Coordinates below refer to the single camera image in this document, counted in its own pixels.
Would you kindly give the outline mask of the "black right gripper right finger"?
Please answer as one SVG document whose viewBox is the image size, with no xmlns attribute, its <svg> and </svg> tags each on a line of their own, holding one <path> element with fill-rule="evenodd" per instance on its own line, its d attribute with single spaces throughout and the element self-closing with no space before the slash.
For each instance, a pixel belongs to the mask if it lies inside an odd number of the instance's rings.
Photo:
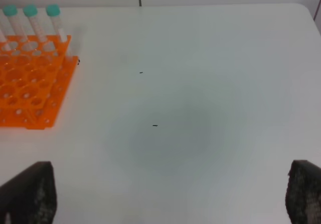
<svg viewBox="0 0 321 224">
<path fill-rule="evenodd" d="M 285 206 L 291 223 L 320 224 L 320 168 L 294 160 L 288 176 Z"/>
</svg>

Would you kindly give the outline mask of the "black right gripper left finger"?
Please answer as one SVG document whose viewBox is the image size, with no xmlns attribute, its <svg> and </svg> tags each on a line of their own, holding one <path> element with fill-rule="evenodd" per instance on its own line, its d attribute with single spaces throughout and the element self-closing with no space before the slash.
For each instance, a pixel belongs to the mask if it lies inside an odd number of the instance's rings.
<svg viewBox="0 0 321 224">
<path fill-rule="evenodd" d="M 56 211 L 50 161 L 34 163 L 1 186 L 1 223 L 53 223 Z"/>
</svg>

